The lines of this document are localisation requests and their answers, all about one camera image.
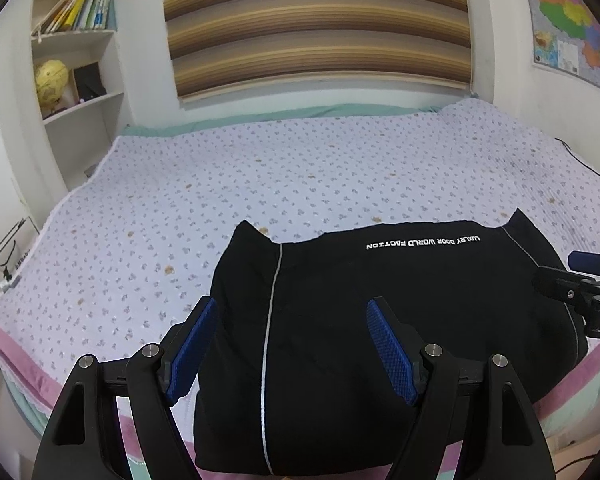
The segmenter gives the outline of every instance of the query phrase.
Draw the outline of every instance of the window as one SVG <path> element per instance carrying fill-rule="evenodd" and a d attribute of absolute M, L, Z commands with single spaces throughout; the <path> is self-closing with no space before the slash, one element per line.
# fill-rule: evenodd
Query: window
<path fill-rule="evenodd" d="M 164 0 L 180 97 L 371 73 L 469 84 L 466 0 Z"/>

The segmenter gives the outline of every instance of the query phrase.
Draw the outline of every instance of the globe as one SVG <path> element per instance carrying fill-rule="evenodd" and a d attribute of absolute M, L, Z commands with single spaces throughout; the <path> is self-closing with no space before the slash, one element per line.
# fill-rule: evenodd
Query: globe
<path fill-rule="evenodd" d="M 51 59 L 35 67 L 34 79 L 40 107 L 53 109 L 69 82 L 69 71 L 62 61 Z"/>

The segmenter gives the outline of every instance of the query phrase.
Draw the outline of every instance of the book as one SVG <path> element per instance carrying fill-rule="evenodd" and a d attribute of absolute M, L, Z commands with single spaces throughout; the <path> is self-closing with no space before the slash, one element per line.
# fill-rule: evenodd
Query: book
<path fill-rule="evenodd" d="M 107 28 L 109 30 L 118 30 L 118 22 L 116 21 L 116 2 L 109 2 L 109 13 L 107 14 Z"/>
<path fill-rule="evenodd" d="M 93 30 L 93 25 L 96 22 L 96 13 L 98 12 L 98 6 L 100 4 L 100 0 L 94 0 L 93 5 L 91 6 L 91 10 L 89 11 L 89 17 L 87 18 L 86 29 Z"/>
<path fill-rule="evenodd" d="M 87 27 L 87 19 L 89 18 L 89 12 L 94 0 L 85 0 L 82 10 L 80 11 L 80 17 L 76 20 L 74 30 L 84 30 Z"/>
<path fill-rule="evenodd" d="M 102 21 L 100 22 L 100 28 L 107 28 L 107 18 L 109 16 L 109 7 L 111 0 L 104 1 L 104 8 L 102 9 Z"/>
<path fill-rule="evenodd" d="M 56 12 L 58 12 L 58 10 L 67 2 L 67 0 L 58 0 L 58 3 L 56 3 L 52 9 L 45 15 L 44 18 L 42 18 L 42 20 L 40 20 L 39 22 L 36 23 L 36 26 L 33 28 L 33 30 L 31 31 L 31 35 L 35 35 L 36 31 L 40 31 L 42 32 L 43 28 L 46 28 L 46 26 L 49 24 L 50 20 L 52 20 L 55 16 L 56 16 Z"/>
<path fill-rule="evenodd" d="M 82 10 L 84 1 L 85 0 L 76 0 L 75 1 L 75 3 L 73 4 L 73 6 L 71 8 L 71 11 L 67 15 L 64 22 L 62 23 L 60 30 L 65 32 L 67 30 L 71 30 L 74 27 L 75 20 L 78 17 L 78 14 L 80 14 L 80 11 Z"/>
<path fill-rule="evenodd" d="M 73 4 L 74 1 L 75 0 L 66 0 L 65 1 L 65 3 L 62 5 L 62 7 L 60 7 L 58 12 L 54 16 L 54 18 L 51 20 L 51 22 L 46 26 L 45 34 L 54 32 L 56 30 L 56 28 L 58 28 L 60 26 L 60 23 L 62 23 L 61 20 L 64 19 L 64 17 L 66 16 L 66 13 L 68 12 L 68 9 L 71 7 L 71 5 Z"/>
<path fill-rule="evenodd" d="M 80 102 L 90 101 L 107 93 L 100 78 L 100 66 L 91 63 L 74 69 L 75 86 Z"/>
<path fill-rule="evenodd" d="M 105 0 L 98 0 L 98 9 L 96 10 L 96 19 L 93 22 L 94 30 L 100 28 L 100 24 L 102 23 L 102 10 L 104 8 Z"/>

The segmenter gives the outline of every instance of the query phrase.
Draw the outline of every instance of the metal screw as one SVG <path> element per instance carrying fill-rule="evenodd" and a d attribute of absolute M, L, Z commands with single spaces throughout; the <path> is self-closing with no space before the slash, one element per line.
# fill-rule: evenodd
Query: metal screw
<path fill-rule="evenodd" d="M 500 355 L 500 354 L 496 354 L 494 355 L 491 360 L 493 361 L 493 364 L 495 364 L 496 366 L 500 367 L 500 368 L 504 368 L 505 366 L 507 366 L 509 364 L 509 360 L 504 357 L 504 355 Z"/>
<path fill-rule="evenodd" d="M 142 348 L 142 355 L 144 357 L 153 357 L 154 355 L 157 355 L 159 351 L 160 347 L 157 344 L 150 343 Z"/>
<path fill-rule="evenodd" d="M 91 355 L 83 355 L 78 361 L 78 366 L 80 368 L 89 368 L 93 364 L 93 356 Z"/>
<path fill-rule="evenodd" d="M 442 346 L 430 343 L 424 347 L 424 351 L 431 357 L 438 357 L 442 355 Z"/>

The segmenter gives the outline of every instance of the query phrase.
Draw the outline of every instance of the yellow book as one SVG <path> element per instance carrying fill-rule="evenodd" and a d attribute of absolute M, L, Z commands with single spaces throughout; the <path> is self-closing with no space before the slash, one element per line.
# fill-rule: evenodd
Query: yellow book
<path fill-rule="evenodd" d="M 67 15 L 68 9 L 71 8 L 74 0 L 66 0 L 61 7 L 59 7 L 58 12 L 53 16 L 51 23 L 46 26 L 45 34 L 49 34 L 51 32 L 55 32 L 58 27 L 60 27 L 60 23 L 62 23 L 62 18 Z"/>
<path fill-rule="evenodd" d="M 49 23 L 51 23 L 54 20 L 54 18 L 58 15 L 59 12 L 62 12 L 63 6 L 67 4 L 68 1 L 69 0 L 59 0 L 58 3 L 56 3 L 52 7 L 52 9 L 48 13 L 46 13 L 44 18 L 42 18 L 41 20 L 39 20 L 39 22 L 36 23 L 36 26 L 31 31 L 31 35 L 33 36 L 37 31 L 40 31 L 40 34 L 42 34 L 42 30 L 46 30 Z"/>
<path fill-rule="evenodd" d="M 73 28 L 75 20 L 78 17 L 78 15 L 80 14 L 80 10 L 82 9 L 82 6 L 84 5 L 84 1 L 85 0 L 76 0 L 75 1 L 74 6 L 71 8 L 71 11 L 69 12 L 69 14 L 66 17 L 66 19 L 64 20 L 64 22 L 62 23 L 60 30 L 66 31 L 66 30 L 71 30 Z"/>

